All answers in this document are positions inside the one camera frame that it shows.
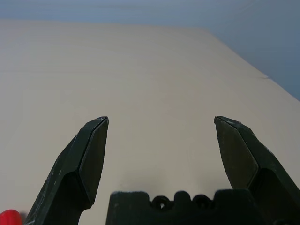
table surface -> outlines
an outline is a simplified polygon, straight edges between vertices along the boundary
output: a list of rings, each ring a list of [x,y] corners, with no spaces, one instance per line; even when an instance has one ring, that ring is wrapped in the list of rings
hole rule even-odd
[[[300,186],[300,103],[196,28],[0,21],[0,211],[28,213],[56,157],[89,120],[110,120],[95,205],[110,193],[230,188],[213,119],[252,128]]]

